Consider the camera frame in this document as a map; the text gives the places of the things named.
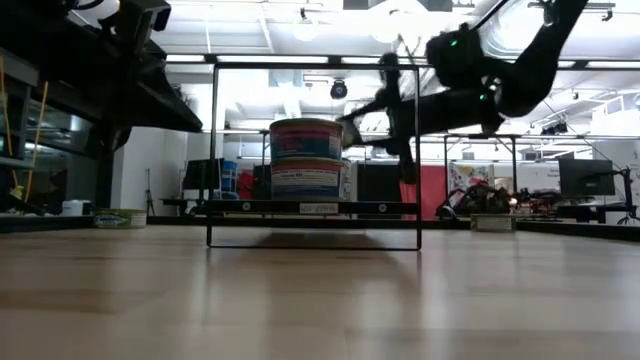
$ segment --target overhead lamp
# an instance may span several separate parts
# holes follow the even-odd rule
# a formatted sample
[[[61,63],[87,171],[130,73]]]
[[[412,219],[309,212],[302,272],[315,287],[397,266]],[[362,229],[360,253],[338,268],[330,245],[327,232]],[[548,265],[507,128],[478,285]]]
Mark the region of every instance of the overhead lamp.
[[[589,61],[587,68],[637,70],[640,68],[640,61]]]
[[[329,58],[326,56],[299,56],[299,55],[219,55],[218,61],[239,63],[291,63],[291,64],[326,64]]]
[[[183,62],[204,62],[204,55],[180,55],[170,54],[167,55],[168,63],[183,63]]]
[[[293,36],[300,41],[312,41],[319,33],[318,22],[309,19],[304,8],[300,8],[300,20],[295,24]]]
[[[377,57],[365,57],[365,56],[345,56],[342,58],[343,64],[377,64]]]
[[[386,26],[375,26],[378,22],[378,19],[374,21],[374,29],[375,32],[371,34],[371,36],[377,41],[383,44],[389,44],[398,39],[398,35],[401,33],[400,29],[402,26],[406,26],[407,24],[403,24],[403,19],[401,19],[401,11],[398,9],[394,9],[389,11],[389,16],[383,19],[379,19],[381,22],[386,22]]]

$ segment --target poster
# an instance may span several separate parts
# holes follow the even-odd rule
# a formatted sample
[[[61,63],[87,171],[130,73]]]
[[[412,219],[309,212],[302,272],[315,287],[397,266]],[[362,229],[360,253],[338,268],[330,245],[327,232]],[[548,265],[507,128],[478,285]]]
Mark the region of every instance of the poster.
[[[494,186],[495,171],[493,164],[462,165],[453,162],[449,164],[449,191],[454,189],[467,190],[470,186],[482,181]]]

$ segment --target white wall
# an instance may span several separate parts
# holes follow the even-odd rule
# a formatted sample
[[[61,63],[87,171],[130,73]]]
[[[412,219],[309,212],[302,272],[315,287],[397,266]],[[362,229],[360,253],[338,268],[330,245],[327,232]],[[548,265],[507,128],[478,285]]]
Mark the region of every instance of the white wall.
[[[223,155],[223,136],[216,135],[216,157]],[[211,134],[188,134],[186,160],[204,160],[209,158],[211,152]]]
[[[187,156],[187,134],[134,128],[127,144],[115,154],[111,207],[146,209],[146,169],[151,170],[151,194],[156,215],[175,215],[161,198],[180,195],[180,171]]]

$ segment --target wire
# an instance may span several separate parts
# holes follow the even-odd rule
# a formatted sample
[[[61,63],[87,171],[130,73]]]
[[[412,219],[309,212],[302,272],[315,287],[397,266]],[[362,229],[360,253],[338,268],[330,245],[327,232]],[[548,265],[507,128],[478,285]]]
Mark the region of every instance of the wire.
[[[38,118],[38,127],[36,129],[36,138],[33,142],[33,167],[36,167],[36,159],[38,158],[38,142],[40,141],[40,129],[42,128],[42,120],[44,119],[44,111],[47,105],[47,95],[49,94],[49,82],[44,83],[44,91],[42,92],[42,106],[40,106],[40,117]],[[24,197],[24,202],[29,201],[29,194],[31,193],[31,183],[33,180],[33,170],[29,170],[29,177],[27,180],[27,193]]]
[[[7,101],[7,89],[4,82],[4,57],[0,54],[0,97],[2,97],[2,111],[4,113],[4,126],[7,132],[7,146],[9,150],[9,156],[13,157],[13,144],[11,141],[11,123],[9,122],[9,106]],[[14,186],[18,186],[18,175],[16,170],[12,169]]]

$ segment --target metal frame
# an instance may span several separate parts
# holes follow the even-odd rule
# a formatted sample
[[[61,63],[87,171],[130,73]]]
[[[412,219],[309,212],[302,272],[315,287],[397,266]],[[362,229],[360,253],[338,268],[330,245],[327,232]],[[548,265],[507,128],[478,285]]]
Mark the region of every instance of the metal frame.
[[[213,68],[213,106],[212,106],[212,124],[210,132],[210,147],[209,147],[209,159],[212,163],[211,169],[215,161],[215,149],[216,149],[216,113],[217,113],[217,94],[218,94],[218,79],[220,70],[225,69],[265,69],[265,70],[409,70],[413,71],[416,81],[416,89],[419,89],[419,69],[421,67],[427,67],[425,65],[412,65],[402,64],[396,66],[378,65],[375,63],[366,64],[345,64],[342,63],[340,57],[326,57],[328,61],[326,63],[298,63],[298,62],[218,62],[217,58],[210,60],[210,63],[214,64]],[[415,93],[415,126],[416,133],[419,127],[419,100],[420,93]],[[263,132],[263,142],[266,137],[266,132]],[[262,163],[264,163],[264,150],[262,152]],[[416,202],[411,203],[383,203],[383,202],[340,202],[337,203],[338,214],[354,214],[354,213],[366,213],[366,214],[410,214],[415,215],[415,229],[416,229],[416,243],[413,248],[396,248],[396,247],[291,247],[283,246],[278,248],[284,249],[330,249],[330,250],[385,250],[385,251],[418,251],[422,248],[422,191],[421,191],[421,173],[420,173],[420,137],[416,137]],[[300,213],[300,205],[314,203],[314,202],[282,202],[282,201],[234,201],[234,200],[214,200],[213,199],[213,184],[209,184],[209,197],[208,200],[203,202],[203,210],[206,215],[206,245],[210,248],[264,248],[260,245],[246,246],[246,245],[215,245],[213,243],[213,226],[215,222],[215,212],[244,212],[244,213]],[[305,226],[305,221],[300,221],[300,228],[309,228]]]

